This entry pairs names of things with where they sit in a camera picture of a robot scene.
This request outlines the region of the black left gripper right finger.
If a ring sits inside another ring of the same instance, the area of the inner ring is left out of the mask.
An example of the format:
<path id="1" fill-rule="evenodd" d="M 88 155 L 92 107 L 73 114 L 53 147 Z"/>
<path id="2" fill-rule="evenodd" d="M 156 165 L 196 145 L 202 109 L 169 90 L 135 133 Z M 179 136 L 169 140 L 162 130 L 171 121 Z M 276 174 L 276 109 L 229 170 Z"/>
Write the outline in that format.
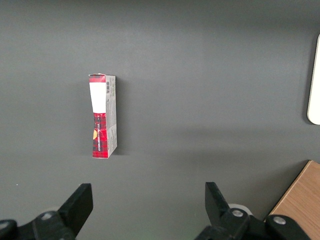
<path id="1" fill-rule="evenodd" d="M 210 221 L 197 240 L 309 240 L 292 218 L 269 215 L 264 221 L 238 207 L 229 207 L 215 182 L 205 183 L 205 209 Z"/>

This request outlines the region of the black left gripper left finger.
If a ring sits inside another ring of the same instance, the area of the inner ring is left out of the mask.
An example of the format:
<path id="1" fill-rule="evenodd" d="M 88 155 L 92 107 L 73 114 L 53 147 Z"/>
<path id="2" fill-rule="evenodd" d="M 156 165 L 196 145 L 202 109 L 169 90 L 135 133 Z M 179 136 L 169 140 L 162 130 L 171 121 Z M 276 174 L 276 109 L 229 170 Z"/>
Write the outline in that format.
<path id="1" fill-rule="evenodd" d="M 82 183 L 58 210 L 41 213 L 25 225 L 0 221 L 2 240 L 75 240 L 93 210 L 92 185 Z"/>

